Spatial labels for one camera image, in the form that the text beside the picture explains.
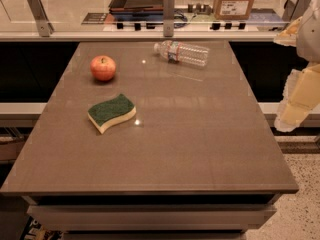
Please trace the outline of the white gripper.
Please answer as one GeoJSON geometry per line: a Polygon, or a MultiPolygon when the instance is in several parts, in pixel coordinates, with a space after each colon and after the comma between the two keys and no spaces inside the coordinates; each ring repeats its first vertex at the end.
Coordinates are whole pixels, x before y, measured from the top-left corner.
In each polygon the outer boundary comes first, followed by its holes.
{"type": "Polygon", "coordinates": [[[273,42],[296,46],[297,54],[312,62],[302,71],[291,71],[278,106],[274,126],[291,132],[320,104],[320,64],[315,64],[320,63],[320,0],[311,0],[302,18],[292,21],[273,42]]]}

